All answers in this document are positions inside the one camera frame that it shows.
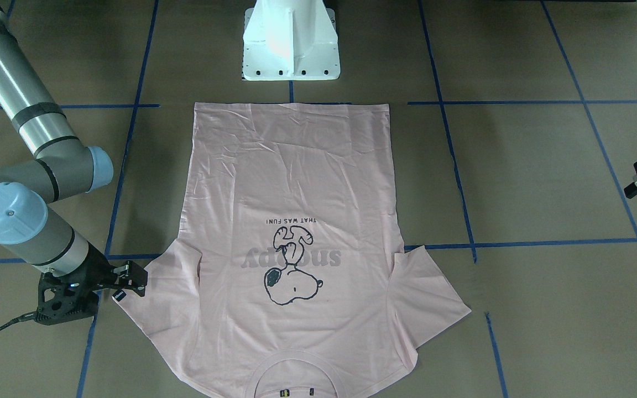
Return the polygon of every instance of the light blue joint cap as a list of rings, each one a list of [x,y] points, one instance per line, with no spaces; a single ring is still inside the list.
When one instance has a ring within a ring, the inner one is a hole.
[[[19,183],[0,183],[0,244],[20,244],[38,235],[48,220],[48,206]]]
[[[88,149],[93,155],[93,183],[88,191],[90,192],[111,183],[114,176],[114,167],[112,159],[109,158],[104,149],[99,146],[88,146]]]

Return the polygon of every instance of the upside-down snoopy drawing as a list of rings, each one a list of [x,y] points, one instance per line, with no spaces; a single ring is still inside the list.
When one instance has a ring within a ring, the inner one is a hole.
[[[296,267],[306,248],[313,244],[314,237],[303,227],[293,225],[280,227],[274,236],[274,248],[281,251],[286,264],[283,268],[272,268],[265,274],[265,289],[270,300],[278,305],[287,305],[297,298],[309,300],[319,292],[323,280],[303,272]]]

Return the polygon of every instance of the beige floor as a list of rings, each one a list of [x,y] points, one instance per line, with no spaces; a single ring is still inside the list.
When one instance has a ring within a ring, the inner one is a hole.
[[[637,160],[637,3],[423,0],[430,49],[418,0],[338,3],[341,78],[290,85],[240,79],[250,0],[18,0],[34,68],[124,166],[118,197],[115,179],[53,207],[114,264],[146,264],[177,232],[194,101],[389,103],[405,242],[429,245],[473,313],[377,396],[637,396],[637,197],[619,191]],[[0,110],[0,166],[26,159]],[[35,307],[39,274],[11,257],[0,324]],[[202,396],[108,293],[90,327],[1,332],[0,397]]]

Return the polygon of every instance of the t-shirt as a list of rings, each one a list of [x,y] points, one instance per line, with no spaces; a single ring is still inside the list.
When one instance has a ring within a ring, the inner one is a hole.
[[[470,313],[404,253],[387,105],[197,103],[192,144],[179,236],[119,302],[191,387],[364,398]]]

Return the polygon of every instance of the white bracket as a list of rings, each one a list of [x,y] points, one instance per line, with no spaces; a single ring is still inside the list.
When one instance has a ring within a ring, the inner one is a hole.
[[[246,80],[332,80],[341,75],[336,12],[322,0],[257,0],[245,11]]]

